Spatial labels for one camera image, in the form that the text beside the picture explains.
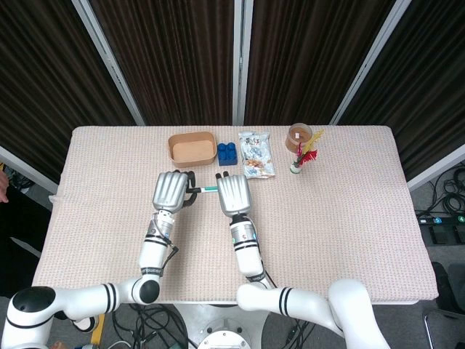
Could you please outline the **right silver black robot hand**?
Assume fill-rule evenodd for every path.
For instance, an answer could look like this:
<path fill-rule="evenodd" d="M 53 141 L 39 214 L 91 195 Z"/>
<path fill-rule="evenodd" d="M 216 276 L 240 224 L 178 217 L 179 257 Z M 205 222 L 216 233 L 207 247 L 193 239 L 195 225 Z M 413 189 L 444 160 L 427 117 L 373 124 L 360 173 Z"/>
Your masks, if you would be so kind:
<path fill-rule="evenodd" d="M 244 174 L 218 174 L 217 190 L 221 209 L 227 217 L 248 214 L 251 211 L 251 191 Z"/>

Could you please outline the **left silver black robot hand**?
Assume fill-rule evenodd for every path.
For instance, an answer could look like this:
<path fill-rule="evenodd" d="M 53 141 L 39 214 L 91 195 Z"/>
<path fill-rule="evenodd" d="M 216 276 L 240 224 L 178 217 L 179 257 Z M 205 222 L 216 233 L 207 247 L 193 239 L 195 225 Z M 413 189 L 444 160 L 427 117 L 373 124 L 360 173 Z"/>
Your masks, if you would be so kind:
<path fill-rule="evenodd" d="M 195 173 L 193 171 L 160 173 L 153 194 L 153 206 L 156 210 L 177 213 L 192 206 L 197 199 Z"/>

